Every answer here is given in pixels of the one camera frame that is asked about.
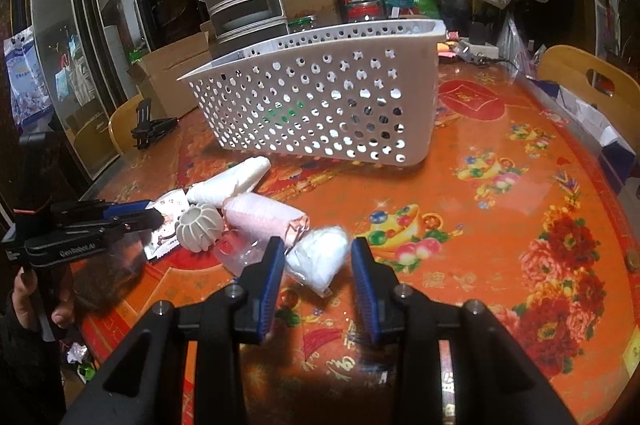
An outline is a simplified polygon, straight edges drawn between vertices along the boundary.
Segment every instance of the table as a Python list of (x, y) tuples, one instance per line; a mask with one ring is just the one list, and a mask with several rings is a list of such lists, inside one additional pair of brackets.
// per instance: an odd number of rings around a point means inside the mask
[[(257, 192), (305, 211), (312, 227), (369, 239), (402, 282), (435, 300), (484, 301), (550, 378), (580, 423), (606, 413), (638, 361), (637, 246), (597, 161), (502, 68), (440, 66), (430, 153), (400, 169), (270, 156)], [(134, 158), (96, 195), (154, 199), (202, 181), (247, 154), (221, 150), (199, 111)], [(177, 249), (82, 332), (104, 359), (159, 299), (203, 300), (231, 275), (207, 253)], [(389, 423), (394, 352), (367, 346), (349, 267), (321, 299), (283, 280), (274, 333), (242, 348), (251, 423)], [(190, 348), (184, 421), (193, 416)]]

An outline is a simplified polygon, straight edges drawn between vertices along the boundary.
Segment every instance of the perforated basket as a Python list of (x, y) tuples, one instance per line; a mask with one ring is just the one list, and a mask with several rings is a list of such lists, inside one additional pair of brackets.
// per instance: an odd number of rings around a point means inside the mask
[(220, 146), (409, 166), (427, 155), (441, 21), (342, 24), (254, 44), (182, 77)]

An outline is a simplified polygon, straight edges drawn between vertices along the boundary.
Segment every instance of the sleeve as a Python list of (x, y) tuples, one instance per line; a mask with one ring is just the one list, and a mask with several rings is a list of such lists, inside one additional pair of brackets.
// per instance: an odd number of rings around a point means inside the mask
[(24, 329), (15, 316), (9, 293), (6, 315), (0, 316), (0, 357), (15, 381), (54, 408), (65, 410), (60, 375), (60, 346), (44, 342), (37, 331)]

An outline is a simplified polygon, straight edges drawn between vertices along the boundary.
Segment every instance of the human hand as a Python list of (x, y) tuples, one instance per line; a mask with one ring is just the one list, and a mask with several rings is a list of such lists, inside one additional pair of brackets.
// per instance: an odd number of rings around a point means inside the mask
[[(14, 304), (15, 316), (24, 329), (38, 330), (38, 316), (31, 305), (30, 296), (38, 287), (38, 278), (34, 270), (25, 271), (20, 268), (14, 279), (14, 291), (11, 295)], [(71, 269), (65, 267), (65, 272), (60, 281), (58, 293), (60, 303), (51, 313), (51, 320), (61, 328), (66, 328), (74, 321), (75, 295), (73, 291), (73, 276)]]

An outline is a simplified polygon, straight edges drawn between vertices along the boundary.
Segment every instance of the wooden chair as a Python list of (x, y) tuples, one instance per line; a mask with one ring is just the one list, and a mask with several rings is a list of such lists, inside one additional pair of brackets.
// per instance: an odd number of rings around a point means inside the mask
[[(590, 72), (597, 72), (611, 81), (612, 95), (590, 84)], [(626, 72), (578, 48), (553, 46), (542, 55), (538, 78), (557, 82), (595, 106), (631, 148), (636, 152), (640, 150), (640, 85)]]
[(136, 143), (131, 135), (131, 129), (138, 124), (136, 108), (142, 100), (144, 98), (141, 94), (135, 95), (119, 106), (109, 120), (109, 136), (120, 156), (124, 156)]

